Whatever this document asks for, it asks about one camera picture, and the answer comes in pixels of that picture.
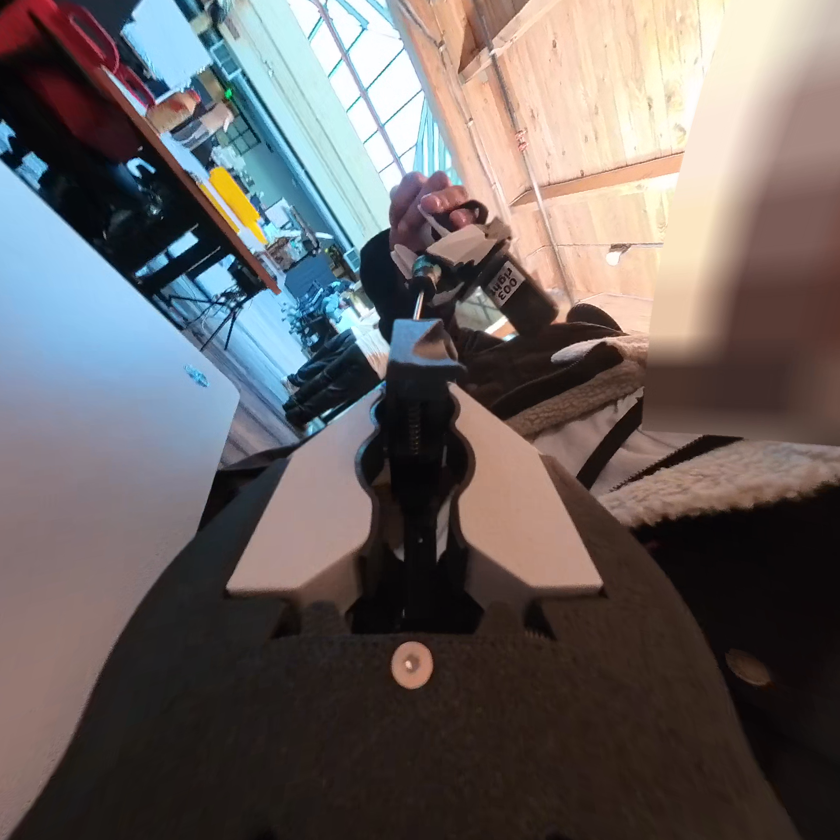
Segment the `black tripod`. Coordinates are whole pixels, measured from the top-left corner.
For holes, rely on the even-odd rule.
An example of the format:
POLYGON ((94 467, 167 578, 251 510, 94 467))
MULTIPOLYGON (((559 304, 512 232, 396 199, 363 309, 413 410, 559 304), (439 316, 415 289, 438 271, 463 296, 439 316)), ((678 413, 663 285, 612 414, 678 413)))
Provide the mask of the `black tripod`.
POLYGON ((174 324, 187 338, 199 341, 204 353, 224 334, 223 351, 228 350, 239 317, 246 306, 265 289, 256 276, 237 269, 233 281, 219 292, 208 293, 203 287, 194 293, 164 292, 159 299, 164 313, 173 316, 174 324))

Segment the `person's white shirt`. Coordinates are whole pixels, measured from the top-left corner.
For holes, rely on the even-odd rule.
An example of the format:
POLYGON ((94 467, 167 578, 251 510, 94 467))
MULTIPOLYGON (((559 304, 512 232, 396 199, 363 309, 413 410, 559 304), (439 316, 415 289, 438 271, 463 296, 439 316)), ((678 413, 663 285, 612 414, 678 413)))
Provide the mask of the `person's white shirt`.
POLYGON ((644 389, 638 388, 582 418, 541 432, 533 444, 600 497, 739 441, 737 437, 650 432, 642 428, 643 406, 644 389))

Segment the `black plastic bracket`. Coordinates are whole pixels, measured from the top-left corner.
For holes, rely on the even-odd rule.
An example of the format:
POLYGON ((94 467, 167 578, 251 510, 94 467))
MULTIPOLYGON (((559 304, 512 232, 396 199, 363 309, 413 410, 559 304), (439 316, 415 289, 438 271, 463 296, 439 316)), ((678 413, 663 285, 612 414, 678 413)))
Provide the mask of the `black plastic bracket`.
POLYGON ((403 519, 405 629, 434 622, 440 482, 452 412, 445 380, 385 384, 383 430, 392 495, 403 519))

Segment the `person's right hand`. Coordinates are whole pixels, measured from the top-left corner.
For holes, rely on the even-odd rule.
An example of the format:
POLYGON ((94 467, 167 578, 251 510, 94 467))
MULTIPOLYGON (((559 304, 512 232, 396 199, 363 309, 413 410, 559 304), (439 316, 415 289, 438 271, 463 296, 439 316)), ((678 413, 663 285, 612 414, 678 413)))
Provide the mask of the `person's right hand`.
POLYGON ((391 191, 389 210, 390 248, 401 245, 415 254, 425 248, 426 215, 443 214, 458 229, 476 221, 476 211, 464 208, 470 200, 466 188, 454 184, 443 171, 430 176, 420 172, 405 175, 391 191))

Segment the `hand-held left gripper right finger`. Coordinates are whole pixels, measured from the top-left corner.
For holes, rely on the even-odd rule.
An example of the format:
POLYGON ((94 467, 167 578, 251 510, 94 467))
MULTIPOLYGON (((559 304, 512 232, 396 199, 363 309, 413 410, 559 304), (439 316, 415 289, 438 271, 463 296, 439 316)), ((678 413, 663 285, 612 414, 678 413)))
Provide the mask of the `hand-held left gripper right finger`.
POLYGON ((602 577, 539 451, 458 385, 448 389, 467 454, 450 507, 467 552, 467 595, 519 616, 537 601, 599 595, 602 577))

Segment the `red bag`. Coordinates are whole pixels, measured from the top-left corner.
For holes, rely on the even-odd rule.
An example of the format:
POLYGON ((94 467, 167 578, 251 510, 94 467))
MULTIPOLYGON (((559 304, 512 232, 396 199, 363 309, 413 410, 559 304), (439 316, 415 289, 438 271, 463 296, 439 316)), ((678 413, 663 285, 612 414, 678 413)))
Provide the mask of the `red bag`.
POLYGON ((143 109, 154 96, 90 10, 72 2, 2 2, 1 55, 75 140, 115 164, 140 155, 143 136, 88 72, 114 75, 143 109))

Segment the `person's right forearm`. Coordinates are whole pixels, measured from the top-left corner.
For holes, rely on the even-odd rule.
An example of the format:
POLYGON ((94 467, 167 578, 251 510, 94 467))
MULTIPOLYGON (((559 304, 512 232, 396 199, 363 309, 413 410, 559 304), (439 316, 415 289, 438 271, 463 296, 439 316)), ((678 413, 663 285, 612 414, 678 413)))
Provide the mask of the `person's right forearm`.
POLYGON ((380 317, 378 330, 389 343, 394 321, 413 317, 417 294, 406 288, 406 279, 392 259, 388 230, 376 234, 361 249, 360 282, 380 317))

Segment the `wooden table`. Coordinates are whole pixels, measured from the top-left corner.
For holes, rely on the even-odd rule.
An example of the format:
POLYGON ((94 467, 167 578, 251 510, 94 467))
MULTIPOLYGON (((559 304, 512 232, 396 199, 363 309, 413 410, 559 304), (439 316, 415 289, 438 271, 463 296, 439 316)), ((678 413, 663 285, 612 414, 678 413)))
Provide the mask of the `wooden table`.
POLYGON ((191 271, 200 274, 221 258, 234 256, 241 266, 247 267, 260 287, 279 295, 280 288, 277 281, 249 250, 241 237, 225 222, 222 214, 202 192, 192 174, 181 166, 173 153, 165 146, 149 121, 135 107, 136 100, 123 92, 107 70, 102 67, 86 66, 57 35, 50 34, 48 37, 65 54, 67 60, 83 74, 88 85, 97 90, 100 98, 114 105, 132 123, 135 132, 143 138, 143 148, 156 155, 163 171, 175 179, 178 192, 185 198, 185 217, 190 223, 187 230, 196 236, 196 242, 166 266, 149 274, 143 281, 143 289, 152 295, 156 294, 177 277, 191 271))

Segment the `yellow plastic bin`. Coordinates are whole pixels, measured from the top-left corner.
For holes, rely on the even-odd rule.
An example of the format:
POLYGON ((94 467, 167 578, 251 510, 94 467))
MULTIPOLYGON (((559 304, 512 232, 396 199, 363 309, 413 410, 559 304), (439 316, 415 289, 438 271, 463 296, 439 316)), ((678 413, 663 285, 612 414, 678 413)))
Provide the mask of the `yellow plastic bin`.
POLYGON ((269 240, 261 227, 259 211, 229 171, 222 166, 215 166, 208 173, 208 179, 216 193, 233 211, 237 220, 258 239, 261 245, 267 246, 269 240))

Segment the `green handled screwdriver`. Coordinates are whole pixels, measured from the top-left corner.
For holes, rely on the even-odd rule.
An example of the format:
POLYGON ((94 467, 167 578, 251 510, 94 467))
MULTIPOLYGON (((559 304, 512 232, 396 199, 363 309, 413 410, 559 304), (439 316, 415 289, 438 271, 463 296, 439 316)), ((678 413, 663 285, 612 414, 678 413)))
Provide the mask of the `green handled screwdriver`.
POLYGON ((413 320, 418 321, 424 310, 434 303, 438 282, 442 277, 442 268, 428 255, 420 255, 415 259, 409 278, 409 288, 416 293, 413 308, 413 320))

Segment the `black curved plastic part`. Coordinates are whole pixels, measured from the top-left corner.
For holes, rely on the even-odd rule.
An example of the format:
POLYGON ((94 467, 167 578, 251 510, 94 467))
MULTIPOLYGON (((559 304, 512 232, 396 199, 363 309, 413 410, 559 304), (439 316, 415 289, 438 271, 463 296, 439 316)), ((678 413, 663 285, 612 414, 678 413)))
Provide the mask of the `black curved plastic part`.
POLYGON ((454 341, 439 319, 394 321, 385 382, 393 386, 432 387, 466 377, 454 341))

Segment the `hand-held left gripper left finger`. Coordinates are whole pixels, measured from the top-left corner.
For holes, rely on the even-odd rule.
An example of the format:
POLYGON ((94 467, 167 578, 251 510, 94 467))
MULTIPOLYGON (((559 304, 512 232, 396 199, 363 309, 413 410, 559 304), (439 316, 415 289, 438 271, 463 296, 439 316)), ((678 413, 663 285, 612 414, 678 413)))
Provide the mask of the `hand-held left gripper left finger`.
POLYGON ((376 433, 377 387, 310 437, 288 460, 226 584, 233 597, 277 596, 295 607, 332 603, 345 614, 363 591, 359 558, 374 528, 360 477, 376 433))

